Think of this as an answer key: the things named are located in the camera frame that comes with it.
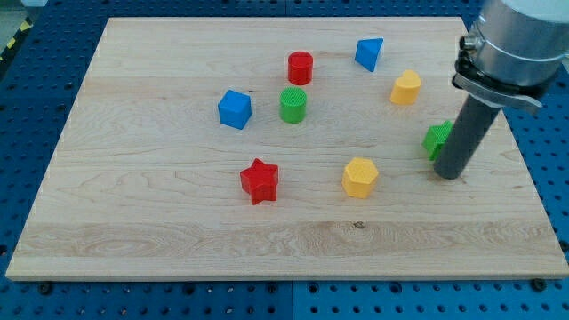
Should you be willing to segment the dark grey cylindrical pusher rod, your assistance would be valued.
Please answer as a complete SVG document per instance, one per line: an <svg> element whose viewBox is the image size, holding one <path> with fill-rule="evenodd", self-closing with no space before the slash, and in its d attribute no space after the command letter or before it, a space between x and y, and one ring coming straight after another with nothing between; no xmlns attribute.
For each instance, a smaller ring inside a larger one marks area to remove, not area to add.
<svg viewBox="0 0 569 320"><path fill-rule="evenodd" d="M457 179L466 168L500 109L492 108L469 95L434 163L441 178Z"/></svg>

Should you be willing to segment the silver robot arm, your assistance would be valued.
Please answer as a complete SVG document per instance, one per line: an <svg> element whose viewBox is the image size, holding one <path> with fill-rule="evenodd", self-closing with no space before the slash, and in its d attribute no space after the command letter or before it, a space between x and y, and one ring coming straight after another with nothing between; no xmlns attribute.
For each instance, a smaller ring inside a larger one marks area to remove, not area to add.
<svg viewBox="0 0 569 320"><path fill-rule="evenodd" d="M468 97L435 160L435 172L458 178L502 108L535 114L567 53L566 1L486 1L459 41L453 85Z"/></svg>

